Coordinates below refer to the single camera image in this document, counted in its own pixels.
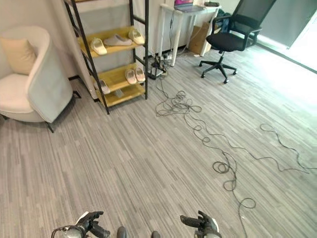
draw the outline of white desk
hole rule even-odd
[[[189,41],[190,41],[190,37],[191,37],[191,34],[193,32],[193,28],[194,28],[194,25],[195,25],[195,22],[196,22],[197,15],[206,14],[206,13],[213,13],[213,15],[211,17],[211,22],[212,22],[212,20],[217,16],[219,8],[221,8],[221,6],[218,6],[218,7],[206,7],[202,11],[188,12],[187,13],[187,12],[182,12],[182,11],[175,10],[173,7],[170,7],[170,6],[162,3],[160,5],[160,35],[159,35],[160,41],[158,41],[158,43],[159,43],[158,55],[162,56],[165,13],[167,11],[172,12],[172,13],[174,12],[174,16],[178,17],[176,36],[175,36],[175,39],[174,39],[174,46],[173,46],[173,49],[175,49],[175,50],[173,51],[172,64],[171,64],[171,66],[174,66],[175,65],[175,61],[176,61],[177,48],[178,48],[178,43],[179,43],[179,36],[180,36],[180,32],[181,32],[181,27],[182,27],[184,16],[190,16],[191,17],[190,25],[189,25],[189,31],[187,32],[188,40],[187,40],[186,47],[188,47]],[[212,24],[209,25],[209,29],[208,29],[206,37],[211,34],[211,31],[212,31]],[[201,56],[204,56],[206,46],[207,46],[207,41],[205,40],[203,48],[202,48],[202,52],[200,54]]]

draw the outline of desk leg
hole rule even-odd
[[[177,24],[177,30],[176,30],[176,36],[174,40],[174,47],[173,47],[173,56],[172,56],[172,64],[171,66],[175,65],[176,61],[176,55],[177,55],[177,48],[178,48],[178,43],[179,43],[179,36],[180,36],[180,31],[182,29],[182,22],[183,22],[183,14],[181,14],[178,18],[178,24]]]
[[[190,31],[189,31],[189,36],[187,38],[186,48],[189,47],[189,43],[190,43],[190,40],[191,40],[191,37],[193,34],[193,30],[194,30],[194,26],[195,26],[195,22],[196,22],[196,17],[197,17],[197,15],[193,15],[193,16],[191,16],[191,19],[190,19]]]
[[[160,36],[158,40],[158,56],[162,56],[162,48],[163,48],[163,37],[164,37],[164,24],[165,24],[165,11],[164,9],[160,9]]]
[[[209,28],[208,28],[208,32],[207,32],[207,34],[206,34],[206,37],[209,36],[209,35],[211,34],[211,32],[212,32],[212,21],[213,21],[214,18],[217,17],[217,15],[218,15],[218,10],[219,10],[219,8],[217,8],[217,10],[214,12],[214,14],[213,14],[213,16],[212,16],[212,18],[211,18],[211,22],[210,22],[210,25],[209,25]],[[202,51],[200,52],[200,56],[201,56],[201,57],[204,56],[205,51],[206,51],[206,47],[207,47],[208,44],[209,44],[209,43],[205,40],[204,45],[203,45],[203,47],[202,47]]]

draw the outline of slipper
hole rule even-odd
[[[132,41],[115,34],[110,38],[104,39],[104,44],[107,46],[130,46]]]
[[[138,82],[144,82],[145,81],[145,75],[143,70],[140,67],[137,67],[135,70],[135,77],[137,78]]]
[[[99,81],[100,82],[100,86],[101,86],[101,90],[103,91],[104,94],[108,94],[110,93],[110,89],[108,88],[108,86],[105,84],[105,82],[103,82],[102,80]],[[99,90],[98,84],[97,82],[94,83],[94,87]]]
[[[103,41],[99,38],[94,38],[90,43],[90,47],[100,56],[107,54],[107,49],[103,45]]]
[[[135,77],[135,73],[133,69],[127,69],[125,71],[125,78],[129,82],[129,84],[137,83],[137,78]]]
[[[137,29],[132,29],[128,34],[129,38],[138,45],[143,45],[145,43],[144,37]]]

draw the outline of black office chair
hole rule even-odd
[[[247,47],[256,44],[258,34],[262,30],[260,25],[275,1],[276,0],[240,0],[232,16],[216,17],[212,21],[212,32],[211,35],[207,36],[206,40],[214,49],[219,50],[219,53],[222,55],[218,62],[204,60],[200,62],[199,66],[202,66],[203,63],[212,65],[212,67],[203,72],[202,78],[205,77],[205,73],[216,68],[220,69],[225,77],[223,83],[227,83],[229,80],[224,69],[232,69],[234,70],[233,74],[237,73],[236,68],[222,63],[224,53],[244,51]],[[226,18],[229,18],[228,32],[214,34],[217,21]],[[238,36],[238,34],[232,34],[232,32],[240,33],[241,37]]]

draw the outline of armchair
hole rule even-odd
[[[63,71],[49,33],[37,26],[16,27],[4,38],[26,38],[37,59],[29,75],[11,73],[0,78],[0,114],[27,122],[46,121],[50,127],[72,98],[72,87]]]

